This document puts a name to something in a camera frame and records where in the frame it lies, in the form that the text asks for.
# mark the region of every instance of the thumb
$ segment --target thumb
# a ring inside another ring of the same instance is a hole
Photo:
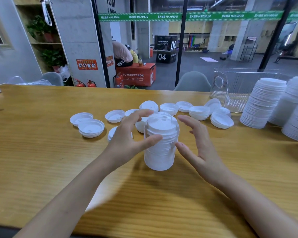
[[[199,157],[196,156],[185,144],[181,142],[176,142],[175,146],[177,147],[180,154],[195,168]]]
[[[141,152],[141,151],[145,150],[146,148],[150,148],[151,146],[154,146],[160,140],[162,140],[162,135],[151,135],[142,141],[136,142],[138,152]]]

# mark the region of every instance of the plastic bag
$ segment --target plastic bag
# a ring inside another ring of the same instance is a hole
[[[48,80],[45,79],[40,79],[39,81],[35,81],[35,82],[24,82],[24,80],[19,77],[19,76],[15,76],[12,78],[9,78],[8,83],[10,84],[17,84],[17,85],[45,85],[45,86],[55,86],[52,85]]]
[[[58,71],[60,72],[60,75],[62,76],[64,82],[66,82],[67,79],[71,76],[70,69],[68,68],[67,64],[64,67],[60,67]]]

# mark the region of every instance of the fire extinguisher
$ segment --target fire extinguisher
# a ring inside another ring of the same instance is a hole
[[[75,85],[76,87],[86,87],[86,85],[84,83],[82,83],[80,80],[78,80],[76,78],[74,78],[74,79],[78,82],[78,84]]]
[[[96,83],[93,82],[92,80],[89,80],[89,79],[88,79],[87,86],[88,86],[89,88],[96,88]]]
[[[118,73],[114,76],[114,85],[116,88],[125,88],[124,78],[120,73]]]

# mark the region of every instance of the hanging lanyard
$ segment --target hanging lanyard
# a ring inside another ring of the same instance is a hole
[[[49,0],[43,0],[41,3],[42,3],[42,9],[43,9],[45,22],[49,26],[52,26],[52,20],[51,20],[51,17],[49,15],[48,9],[46,8],[46,4],[49,3]]]

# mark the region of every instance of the green tape on glass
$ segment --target green tape on glass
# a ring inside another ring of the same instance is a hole
[[[188,12],[186,21],[279,20],[283,11]],[[181,21],[182,12],[100,13],[99,21]],[[298,20],[291,12],[287,20]]]

